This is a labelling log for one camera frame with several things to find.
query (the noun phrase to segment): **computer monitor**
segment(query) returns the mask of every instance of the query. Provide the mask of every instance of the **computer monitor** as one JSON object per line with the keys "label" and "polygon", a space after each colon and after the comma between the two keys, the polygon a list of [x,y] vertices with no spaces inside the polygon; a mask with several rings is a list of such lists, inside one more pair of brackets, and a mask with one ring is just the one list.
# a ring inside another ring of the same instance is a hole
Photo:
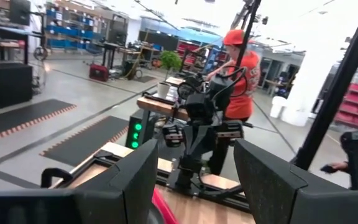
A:
{"label": "computer monitor", "polygon": [[31,2],[28,0],[9,1],[9,20],[23,26],[30,25]]}

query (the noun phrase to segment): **green light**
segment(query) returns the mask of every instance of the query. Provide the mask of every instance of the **green light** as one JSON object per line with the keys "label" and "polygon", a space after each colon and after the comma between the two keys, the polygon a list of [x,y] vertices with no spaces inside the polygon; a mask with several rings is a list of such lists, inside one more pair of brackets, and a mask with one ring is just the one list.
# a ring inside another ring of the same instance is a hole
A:
{"label": "green light", "polygon": [[142,125],[141,124],[136,124],[135,125],[135,130],[136,131],[140,131],[142,129]]}
{"label": "green light", "polygon": [[137,143],[137,142],[132,142],[132,144],[131,144],[131,146],[132,146],[132,148],[137,148],[138,146],[139,146],[139,143]]}

